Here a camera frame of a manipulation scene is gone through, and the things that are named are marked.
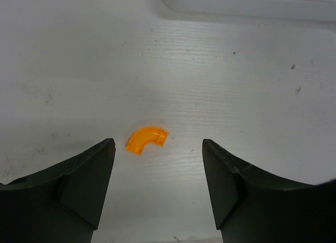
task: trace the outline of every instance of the orange plastic piece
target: orange plastic piece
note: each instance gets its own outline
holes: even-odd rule
[[[142,152],[148,143],[155,143],[156,145],[163,146],[168,135],[168,131],[158,128],[157,126],[147,126],[133,134],[127,145],[127,150],[137,155],[142,155]]]

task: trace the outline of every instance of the dirt speck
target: dirt speck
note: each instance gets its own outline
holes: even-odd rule
[[[50,134],[53,141],[57,140],[57,133]]]
[[[301,89],[302,89],[302,88],[299,86],[298,89],[295,90],[295,93],[296,93],[297,95],[299,95],[299,92],[301,91]]]
[[[173,238],[176,240],[176,242],[180,242],[180,240],[177,236],[173,236]]]
[[[36,148],[35,151],[36,151],[36,154],[40,154],[40,155],[46,155],[47,154],[45,149]]]
[[[51,104],[53,99],[54,99],[54,89],[53,89],[52,86],[50,86],[47,89],[47,93],[46,93],[46,96],[45,96],[45,99],[44,99],[44,103],[45,104]]]

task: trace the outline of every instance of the orange elbow fitting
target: orange elbow fitting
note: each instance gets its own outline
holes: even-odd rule
[[[155,143],[156,145],[163,146],[169,132],[158,128],[156,126],[147,126],[136,131],[131,137],[127,150],[137,155],[142,155],[145,146],[148,143]]]

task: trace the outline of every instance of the white wood-grain table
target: white wood-grain table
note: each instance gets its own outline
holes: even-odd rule
[[[162,0],[0,0],[0,181],[114,138],[93,243],[219,239],[204,138],[282,177],[336,177],[335,31]],[[127,152],[144,125],[165,146]]]

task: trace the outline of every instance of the white surface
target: white surface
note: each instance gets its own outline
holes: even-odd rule
[[[334,25],[162,0],[0,0],[0,18],[0,181],[114,138],[93,243],[220,238],[203,138],[283,177],[335,178]],[[144,124],[170,138],[139,157],[125,144]]]
[[[336,0],[164,0],[171,9],[223,15],[336,21]]]

